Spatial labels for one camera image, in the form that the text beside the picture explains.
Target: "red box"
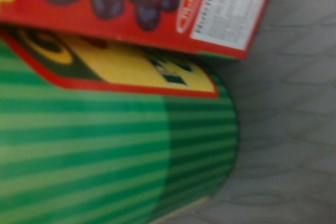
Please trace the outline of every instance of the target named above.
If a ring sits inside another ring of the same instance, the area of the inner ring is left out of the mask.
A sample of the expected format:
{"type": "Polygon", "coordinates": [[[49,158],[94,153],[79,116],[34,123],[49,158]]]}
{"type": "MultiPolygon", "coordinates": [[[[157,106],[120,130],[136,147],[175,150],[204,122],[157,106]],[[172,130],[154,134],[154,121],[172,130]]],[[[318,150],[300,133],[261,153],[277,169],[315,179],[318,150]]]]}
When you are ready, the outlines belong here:
{"type": "Polygon", "coordinates": [[[0,0],[0,22],[244,58],[267,0],[0,0]]]}

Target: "purple grapes illustration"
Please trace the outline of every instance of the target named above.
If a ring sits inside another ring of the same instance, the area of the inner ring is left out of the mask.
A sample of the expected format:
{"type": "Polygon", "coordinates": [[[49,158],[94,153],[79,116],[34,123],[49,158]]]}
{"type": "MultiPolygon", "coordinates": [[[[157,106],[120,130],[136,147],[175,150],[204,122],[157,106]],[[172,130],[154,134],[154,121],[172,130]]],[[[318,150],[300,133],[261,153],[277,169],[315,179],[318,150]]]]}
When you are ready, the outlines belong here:
{"type": "MultiPolygon", "coordinates": [[[[81,0],[45,0],[57,6],[66,6],[81,0]]],[[[90,0],[91,10],[102,20],[117,18],[126,9],[126,0],[90,0]]],[[[144,31],[153,31],[159,25],[162,11],[174,12],[178,9],[180,0],[129,0],[133,4],[135,21],[144,31]]]]}

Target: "green canister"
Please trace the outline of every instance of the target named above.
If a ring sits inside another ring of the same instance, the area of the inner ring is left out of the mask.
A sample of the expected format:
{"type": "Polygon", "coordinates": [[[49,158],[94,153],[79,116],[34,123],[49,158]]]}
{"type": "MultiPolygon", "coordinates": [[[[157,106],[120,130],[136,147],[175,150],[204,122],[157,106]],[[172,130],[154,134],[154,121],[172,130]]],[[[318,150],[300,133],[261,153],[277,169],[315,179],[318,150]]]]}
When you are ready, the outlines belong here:
{"type": "Polygon", "coordinates": [[[238,134],[211,70],[70,34],[0,35],[0,222],[144,224],[214,193],[238,134]]]}

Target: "packaging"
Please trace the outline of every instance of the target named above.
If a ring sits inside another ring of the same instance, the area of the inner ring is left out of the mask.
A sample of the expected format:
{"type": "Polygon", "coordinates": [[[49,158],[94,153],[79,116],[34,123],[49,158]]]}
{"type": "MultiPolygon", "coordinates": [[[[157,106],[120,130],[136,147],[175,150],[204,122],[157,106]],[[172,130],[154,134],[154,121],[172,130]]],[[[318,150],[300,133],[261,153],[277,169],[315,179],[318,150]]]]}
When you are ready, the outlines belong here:
{"type": "Polygon", "coordinates": [[[0,223],[154,222],[217,191],[234,165],[219,78],[142,47],[1,30],[0,223]]]}
{"type": "Polygon", "coordinates": [[[267,0],[0,0],[0,21],[244,58],[267,0]]]}

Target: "white surface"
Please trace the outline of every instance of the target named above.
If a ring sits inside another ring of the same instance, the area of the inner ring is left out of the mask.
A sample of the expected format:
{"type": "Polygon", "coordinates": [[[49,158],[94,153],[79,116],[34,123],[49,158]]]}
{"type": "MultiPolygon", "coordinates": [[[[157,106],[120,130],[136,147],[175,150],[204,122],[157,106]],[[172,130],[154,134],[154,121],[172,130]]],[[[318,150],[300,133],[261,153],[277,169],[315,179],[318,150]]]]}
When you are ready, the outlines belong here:
{"type": "Polygon", "coordinates": [[[264,0],[205,0],[192,39],[246,50],[264,0]]]}

